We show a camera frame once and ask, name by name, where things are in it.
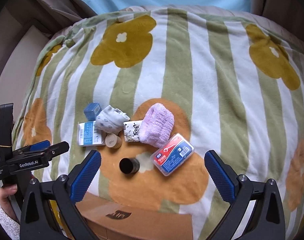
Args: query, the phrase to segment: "bolt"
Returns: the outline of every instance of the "bolt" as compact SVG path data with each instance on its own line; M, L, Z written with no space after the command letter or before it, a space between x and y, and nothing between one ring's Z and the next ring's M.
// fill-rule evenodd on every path
M31 185L34 185L34 184L36 183L36 181L37 181L37 179L36 179L36 178L33 178L33 179L30 180L30 184L31 184Z
M59 181L65 181L67 179L68 176L66 176L65 174L59 176Z
M247 177L246 177L245 175L241 174L241 175L239 176L239 180L240 180L240 181L246 181L246 180L247 180Z
M275 181L274 179L269 179L269 183L270 183L271 185L275 185L275 184L276 184L276 181Z

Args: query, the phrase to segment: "yellow flower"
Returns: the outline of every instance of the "yellow flower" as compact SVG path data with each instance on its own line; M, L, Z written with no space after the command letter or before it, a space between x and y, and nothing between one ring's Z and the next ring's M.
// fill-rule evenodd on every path
M45 140L52 142L52 134L46 125L46 113L41 98L34 100L31 109L24 117L23 139L25 139L25 145Z
M141 62L151 50L153 37L149 32L155 26L156 21L148 15L112 24L95 48L91 63L105 65L114 61L116 66L128 68Z
M288 55L279 41L272 36L266 36L254 24L247 25L246 32L253 43L249 53L254 64L265 75L276 79L281 78L288 89L298 89L301 81L288 62Z
M293 211L299 205L304 192L304 138L297 145L285 183L289 192L288 207Z
M59 49L62 48L62 44L55 45L47 54L45 54L44 58L42 59L37 71L36 76L40 76L43 68L46 66L47 63L50 62L50 59L54 53L57 53Z
M132 117L142 120L147 110L155 103L163 104L174 115L173 136L179 132L187 140L190 139L191 129L185 112L175 103L162 98L154 98L144 102ZM108 178L108 194L113 201L132 207L149 210L159 210L164 200L176 204L192 204L200 200L208 183L208 172L204 160L197 153L180 166L173 174L165 177L149 162L141 162L144 172L137 172L129 177L121 173L119 162L122 158L149 158L157 148L143 143L124 142L123 132L119 134L123 144L119 149L98 147L103 161L100 172Z

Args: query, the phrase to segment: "clear plastic case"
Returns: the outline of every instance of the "clear plastic case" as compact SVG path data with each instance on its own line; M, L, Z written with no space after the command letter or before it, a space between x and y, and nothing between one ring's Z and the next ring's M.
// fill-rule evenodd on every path
M163 173L169 176L181 166L194 152L194 147L179 133L172 136L167 144L151 155L151 161Z

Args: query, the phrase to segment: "bed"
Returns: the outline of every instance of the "bed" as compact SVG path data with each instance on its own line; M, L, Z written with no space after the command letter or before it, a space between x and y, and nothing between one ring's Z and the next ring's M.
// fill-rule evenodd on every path
M121 44L117 35L124 33ZM148 162L152 146L98 147L103 160L91 193L123 205L189 213L194 239L206 239L228 208L204 167L204 154L213 149L238 174L277 181L287 239L303 226L304 42L276 23L217 7L131 6L57 35L37 59L13 129L14 148L46 139L70 144L69 152L34 171L39 180L68 173L93 149L76 141L90 102L111 104L131 120L162 103L175 117L172 134L195 147L168 178ZM137 156L144 169L126 179L119 160Z

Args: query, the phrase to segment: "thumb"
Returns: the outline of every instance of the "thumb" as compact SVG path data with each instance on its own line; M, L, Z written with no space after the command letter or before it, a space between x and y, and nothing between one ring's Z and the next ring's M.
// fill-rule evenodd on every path
M2 207L4 212L15 221L17 221L17 218L8 197L14 195L17 190L18 186L16 184L10 186L3 186L0 188L0 206Z

